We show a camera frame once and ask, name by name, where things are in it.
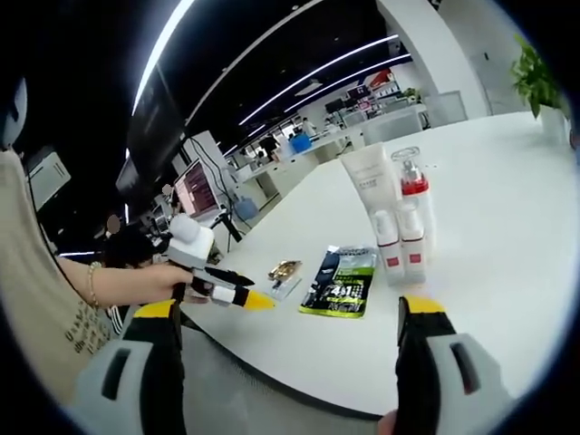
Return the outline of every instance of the white tube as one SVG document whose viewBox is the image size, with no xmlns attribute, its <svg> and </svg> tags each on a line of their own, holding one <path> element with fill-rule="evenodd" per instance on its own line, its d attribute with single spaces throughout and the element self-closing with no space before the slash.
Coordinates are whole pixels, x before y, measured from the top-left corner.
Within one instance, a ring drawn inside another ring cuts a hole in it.
<svg viewBox="0 0 580 435">
<path fill-rule="evenodd" d="M 350 152 L 341 157 L 362 203 L 371 214 L 381 209 L 393 209 L 401 198 L 400 188 L 391 159 L 382 142 Z"/>
</svg>

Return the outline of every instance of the white table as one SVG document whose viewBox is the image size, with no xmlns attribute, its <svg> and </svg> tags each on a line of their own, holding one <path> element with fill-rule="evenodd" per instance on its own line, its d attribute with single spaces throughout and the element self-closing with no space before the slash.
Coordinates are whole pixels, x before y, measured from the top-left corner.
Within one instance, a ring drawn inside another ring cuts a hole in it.
<svg viewBox="0 0 580 435">
<path fill-rule="evenodd" d="M 508 391 L 518 397 L 550 363 L 575 306 L 574 155 L 545 143 L 530 113 L 454 124 L 387 146 L 410 145 L 421 148 L 438 223 L 425 291 L 446 307 L 459 332 L 471 334 L 497 359 Z M 216 305 L 183 310 L 230 352 L 281 383 L 322 401 L 384 414 L 397 407 L 401 291 L 389 288 L 378 269 L 362 319 L 297 310 L 328 245 L 373 243 L 341 161 L 331 161 L 223 261 L 260 286 L 277 261 L 300 259 L 303 283 L 268 312 Z"/>
</svg>

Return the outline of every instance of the red label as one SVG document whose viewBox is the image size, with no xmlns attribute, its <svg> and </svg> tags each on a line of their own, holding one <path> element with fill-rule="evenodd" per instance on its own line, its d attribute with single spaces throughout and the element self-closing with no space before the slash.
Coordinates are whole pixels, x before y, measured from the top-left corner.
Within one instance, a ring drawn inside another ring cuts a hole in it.
<svg viewBox="0 0 580 435">
<path fill-rule="evenodd" d="M 421 262 L 421 254 L 409 255 L 409 263 L 420 263 L 420 262 Z"/>
<path fill-rule="evenodd" d="M 387 266 L 388 267 L 395 267 L 399 265 L 399 258 L 394 256 L 393 258 L 387 258 Z"/>
</svg>

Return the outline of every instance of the led light strip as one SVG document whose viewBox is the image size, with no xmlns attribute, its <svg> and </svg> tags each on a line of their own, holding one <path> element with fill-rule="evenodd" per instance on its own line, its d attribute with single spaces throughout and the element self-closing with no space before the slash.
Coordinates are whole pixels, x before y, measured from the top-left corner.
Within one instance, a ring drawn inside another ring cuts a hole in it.
<svg viewBox="0 0 580 435">
<path fill-rule="evenodd" d="M 58 256 L 93 256 L 95 254 L 95 251 L 89 251 L 89 252 L 67 252 L 64 254 L 59 254 Z"/>
<path fill-rule="evenodd" d="M 266 126 L 265 124 L 262 124 L 260 127 L 258 127 L 257 129 L 255 129 L 254 131 L 252 131 L 250 134 L 248 134 L 247 137 L 248 138 L 251 138 L 256 133 L 258 133 L 260 130 L 262 130 L 265 126 Z"/>
<path fill-rule="evenodd" d="M 399 61 L 400 59 L 405 59 L 407 57 L 411 57 L 411 55 L 410 54 L 404 54 L 402 56 L 393 57 L 392 59 L 389 59 L 388 61 L 383 61 L 383 62 L 380 62 L 380 63 L 376 63 L 375 65 L 369 66 L 368 68 L 364 68 L 363 70 L 360 70 L 359 72 L 355 72 L 354 74 L 349 75 L 348 77 L 344 77 L 343 79 L 339 80 L 338 82 L 334 82 L 333 84 L 329 84 L 328 86 L 324 87 L 320 91 L 317 91 L 317 92 L 313 93 L 312 95 L 308 95 L 306 98 L 302 99 L 301 101 L 299 101 L 296 104 L 294 104 L 294 105 L 290 106 L 289 108 L 287 108 L 284 111 L 284 113 L 287 113 L 287 112 L 291 111 L 294 107 L 299 106 L 303 102 L 307 102 L 308 100 L 310 100 L 311 98 L 315 97 L 316 95 L 319 95 L 319 94 L 321 94 L 321 93 L 323 93 L 325 91 L 328 91 L 330 88 L 332 88 L 333 86 L 336 86 L 339 83 L 346 82 L 347 80 L 350 80 L 350 79 L 352 79 L 353 77 L 356 77 L 359 74 L 366 73 L 367 71 L 370 71 L 370 70 L 372 70 L 374 68 L 377 68 L 379 66 L 385 65 L 387 63 Z"/>
<path fill-rule="evenodd" d="M 139 100 L 143 91 L 145 90 L 145 85 L 147 81 L 151 77 L 151 73 L 153 73 L 153 68 L 157 64 L 158 60 L 161 57 L 161 53 L 165 50 L 165 46 L 169 41 L 171 35 L 175 31 L 176 27 L 178 26 L 179 22 L 188 11 L 189 7 L 195 0 L 181 0 L 176 8 L 173 10 L 173 13 L 169 17 L 169 20 L 165 23 L 157 42 L 153 46 L 153 51 L 149 56 L 149 60 L 147 61 L 147 65 L 145 65 L 145 71 L 143 71 L 143 75 L 141 76 L 141 81 L 139 83 L 139 88 L 137 88 L 137 95 L 135 95 L 135 102 L 133 103 L 133 111 L 131 112 L 131 116 L 135 114 L 135 109 L 137 109 L 137 104 L 139 104 Z"/>
<path fill-rule="evenodd" d="M 351 52 L 349 52 L 347 54 L 343 54 L 342 56 L 337 57 L 336 59 L 334 59 L 333 61 L 330 61 L 329 63 L 325 63 L 323 66 L 321 66 L 319 68 L 316 68 L 312 72 L 309 72 L 307 75 L 305 75 L 301 79 L 298 79 L 296 82 L 292 83 L 290 86 L 288 86 L 287 88 L 285 88 L 281 92 L 277 93 L 274 97 L 272 97 L 270 100 L 266 101 L 264 104 L 262 104 L 260 107 L 258 107 L 255 111 L 253 111 L 252 113 L 250 113 L 249 115 L 247 115 L 244 118 L 244 120 L 241 121 L 238 125 L 244 125 L 249 119 L 251 119 L 252 117 L 254 117 L 254 115 L 256 115 L 259 111 L 261 111 L 262 109 L 264 109 L 268 104 L 270 104 L 271 102 L 273 102 L 274 100 L 276 100 L 278 97 L 284 95 L 286 92 L 290 91 L 297 84 L 300 84 L 304 80 L 306 80 L 306 79 L 312 77 L 313 75 L 319 73 L 323 69 L 328 68 L 329 66 L 334 65 L 335 63 L 340 62 L 341 60 L 344 60 L 347 57 L 352 56 L 353 54 L 357 54 L 357 53 L 359 53 L 359 52 L 361 52 L 363 50 L 366 50 L 367 48 L 374 47 L 375 45 L 378 45 L 378 44 L 386 43 L 387 41 L 391 41 L 391 40 L 396 39 L 398 37 L 399 36 L 397 34 L 393 34 L 391 36 L 387 36 L 386 38 L 379 39 L 378 41 L 374 41 L 373 43 L 368 43 L 366 45 L 363 45 L 362 47 L 359 47 L 356 50 L 352 50 Z"/>
<path fill-rule="evenodd" d="M 229 150 L 226 151 L 226 153 L 224 154 L 224 157 L 227 157 L 229 155 L 230 152 L 232 152 L 233 150 L 235 150 L 237 148 L 237 144 L 234 145 L 232 148 L 230 148 Z"/>
</svg>

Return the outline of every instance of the cable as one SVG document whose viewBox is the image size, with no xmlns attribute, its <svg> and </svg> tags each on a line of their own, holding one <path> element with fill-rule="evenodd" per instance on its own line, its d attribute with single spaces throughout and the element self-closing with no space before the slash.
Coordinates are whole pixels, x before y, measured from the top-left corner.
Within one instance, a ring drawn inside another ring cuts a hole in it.
<svg viewBox="0 0 580 435">
<path fill-rule="evenodd" d="M 215 161 L 214 161 L 214 160 L 213 160 L 213 159 L 212 159 L 212 158 L 209 156 L 209 154 L 208 154 L 208 153 L 207 153 L 207 152 L 206 152 L 206 151 L 203 149 L 203 147 L 201 146 L 201 144 L 200 144 L 200 143 L 199 143 L 199 142 L 198 142 L 196 139 L 194 139 L 194 138 L 190 138 L 190 139 L 191 139 L 192 141 L 194 141 L 194 142 L 195 142 L 195 143 L 196 143 L 196 144 L 199 146 L 199 148 L 200 148 L 200 149 L 201 149 L 201 151 L 202 151 L 202 152 L 203 152 L 203 153 L 206 155 L 206 157 L 209 159 L 209 161 L 211 161 L 211 162 L 214 164 L 214 166 L 215 166 L 215 167 L 216 167 L 216 169 L 217 169 L 217 173 L 219 174 L 219 179 L 220 179 L 220 181 L 221 181 L 221 184 L 222 184 L 223 188 L 224 188 L 225 190 L 227 190 L 227 187 L 226 187 L 226 182 L 224 181 L 224 178 L 223 178 L 223 176 L 222 176 L 222 174 L 221 174 L 221 168 L 220 168 L 220 167 L 218 166 L 218 164 L 217 164 L 217 163 L 216 163 L 216 162 L 215 162 Z M 211 170 L 211 168 L 209 168 L 209 170 L 211 171 L 212 177 L 214 178 L 214 182 L 216 182 L 216 185 L 217 185 L 216 176 L 214 175 L 214 173 L 213 173 L 213 170 Z M 249 225 L 249 224 L 248 224 L 248 223 L 247 223 L 247 222 L 246 222 L 246 221 L 245 221 L 245 220 L 244 220 L 244 219 L 243 219 L 241 216 L 239 216 L 239 213 L 237 213 L 237 210 L 236 210 L 236 208 L 235 208 L 235 207 L 233 207 L 233 202 L 234 202 L 234 201 L 233 201 L 233 200 L 232 200 L 232 198 L 229 196 L 229 194 L 228 194 L 226 191 L 223 191 L 223 190 L 221 190 L 221 192 L 222 192 L 224 195 L 226 195 L 226 197 L 227 197 L 227 200 L 229 201 L 229 208 L 230 208 L 230 210 L 232 210 L 232 211 L 233 211 L 233 212 L 236 214 L 237 218 L 238 218 L 240 221 L 242 221 L 242 222 L 244 223 L 244 225 L 246 225 L 246 227 L 248 227 L 249 229 L 252 229 L 252 227 L 251 227 L 251 226 L 250 226 L 250 225 Z"/>
<path fill-rule="evenodd" d="M 195 140 L 195 139 L 193 139 L 193 138 L 191 138 L 191 139 L 192 139 L 192 141 L 194 141 L 194 142 L 195 142 L 195 144 L 199 145 L 199 147 L 200 147 L 201 149 L 203 149 L 203 147 L 201 146 L 201 144 L 200 144 L 200 143 L 199 143 L 197 140 Z M 214 183 L 215 183 L 215 185 L 216 185 L 216 188 L 217 188 L 217 189 L 218 189 L 218 190 L 219 190 L 221 193 L 223 193 L 224 195 L 226 195 L 227 201 L 229 202 L 229 209 L 230 209 L 230 210 L 231 210 L 231 209 L 233 209 L 233 201 L 232 201 L 232 198 L 231 198 L 231 197 L 228 195 L 228 193 L 227 193 L 226 184 L 223 182 L 223 179 L 222 179 L 222 186 L 223 186 L 223 188 L 224 188 L 224 189 L 226 189 L 226 190 L 222 190 L 222 189 L 220 188 L 220 186 L 218 185 L 218 180 L 216 179 L 216 174 L 214 173 L 213 169 L 212 169 L 212 168 L 211 168 L 211 167 L 210 167 L 210 166 L 209 166 L 209 165 L 208 165 L 208 164 L 207 164 L 207 163 L 206 163 L 206 162 L 203 160 L 203 158 L 202 158 L 201 154 L 199 154 L 199 159 L 200 159 L 200 160 L 202 161 L 202 163 L 204 163 L 204 164 L 205 164 L 205 166 L 206 166 L 206 167 L 209 169 L 209 172 L 211 173 L 211 177 L 214 179 Z M 232 234 L 231 234 L 231 233 L 228 231 L 228 234 L 227 234 L 227 252 L 228 252 L 228 253 L 229 253 L 229 249 L 230 249 L 230 246 L 231 246 L 231 239 L 232 239 Z"/>
</svg>

